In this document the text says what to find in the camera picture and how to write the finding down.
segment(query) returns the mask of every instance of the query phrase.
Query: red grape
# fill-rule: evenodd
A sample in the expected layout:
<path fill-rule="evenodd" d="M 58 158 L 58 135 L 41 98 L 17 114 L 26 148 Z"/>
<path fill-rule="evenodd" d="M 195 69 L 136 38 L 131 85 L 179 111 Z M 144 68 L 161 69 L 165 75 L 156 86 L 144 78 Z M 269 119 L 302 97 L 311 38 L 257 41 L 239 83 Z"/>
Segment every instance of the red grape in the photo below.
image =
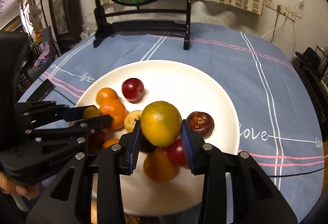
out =
<path fill-rule="evenodd" d="M 130 78 L 123 82 L 122 93 L 129 101 L 137 101 L 141 98 L 144 86 L 137 78 Z"/>
<path fill-rule="evenodd" d="M 186 157 L 184 155 L 181 138 L 178 138 L 177 140 L 175 140 L 173 142 L 173 144 L 168 146 L 167 156 L 174 166 L 182 167 L 187 164 Z"/>

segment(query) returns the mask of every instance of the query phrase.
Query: gray chair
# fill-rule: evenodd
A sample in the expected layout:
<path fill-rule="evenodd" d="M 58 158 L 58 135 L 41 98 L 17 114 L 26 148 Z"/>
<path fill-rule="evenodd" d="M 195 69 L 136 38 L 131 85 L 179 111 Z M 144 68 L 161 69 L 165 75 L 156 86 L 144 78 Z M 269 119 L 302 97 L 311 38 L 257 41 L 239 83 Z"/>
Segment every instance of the gray chair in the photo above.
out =
<path fill-rule="evenodd" d="M 42 30 L 42 41 L 49 42 L 50 45 L 50 55 L 48 60 L 40 65 L 39 67 L 33 67 L 28 71 L 28 75 L 35 81 L 37 78 L 43 74 L 43 72 L 48 69 L 48 67 L 54 62 L 55 60 L 55 44 L 52 40 L 52 33 L 51 33 L 51 27 L 48 26 L 47 28 Z"/>

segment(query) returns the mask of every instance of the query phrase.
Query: dark wooden door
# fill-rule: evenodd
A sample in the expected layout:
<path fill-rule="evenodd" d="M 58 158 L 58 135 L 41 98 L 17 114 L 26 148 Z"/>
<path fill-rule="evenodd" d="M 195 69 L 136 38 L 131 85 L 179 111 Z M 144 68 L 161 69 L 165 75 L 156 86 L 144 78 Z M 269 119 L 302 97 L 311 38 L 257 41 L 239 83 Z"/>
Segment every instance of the dark wooden door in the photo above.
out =
<path fill-rule="evenodd" d="M 61 53 L 81 40 L 81 10 L 79 0 L 49 0 L 52 25 Z"/>

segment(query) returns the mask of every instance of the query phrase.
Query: wooden floor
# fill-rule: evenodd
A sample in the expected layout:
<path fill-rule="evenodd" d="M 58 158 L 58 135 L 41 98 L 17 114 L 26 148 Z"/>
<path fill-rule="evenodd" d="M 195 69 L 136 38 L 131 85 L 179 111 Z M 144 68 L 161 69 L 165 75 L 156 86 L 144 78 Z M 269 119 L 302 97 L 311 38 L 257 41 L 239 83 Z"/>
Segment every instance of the wooden floor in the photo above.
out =
<path fill-rule="evenodd" d="M 328 141 L 325 141 L 323 143 L 324 151 L 325 151 L 325 156 L 328 155 Z M 325 173 L 323 177 L 323 185 L 322 185 L 322 190 L 326 188 L 328 184 L 328 157 L 325 159 Z"/>

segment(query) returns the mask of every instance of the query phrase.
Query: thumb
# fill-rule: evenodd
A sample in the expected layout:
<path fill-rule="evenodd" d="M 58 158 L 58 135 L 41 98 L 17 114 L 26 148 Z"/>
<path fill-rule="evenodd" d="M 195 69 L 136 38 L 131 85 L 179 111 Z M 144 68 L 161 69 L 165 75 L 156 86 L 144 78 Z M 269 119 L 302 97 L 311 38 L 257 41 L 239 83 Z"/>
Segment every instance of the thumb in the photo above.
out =
<path fill-rule="evenodd" d="M 0 172 L 0 189 L 11 195 L 27 196 L 27 189 L 24 186 L 14 183 L 3 172 Z"/>

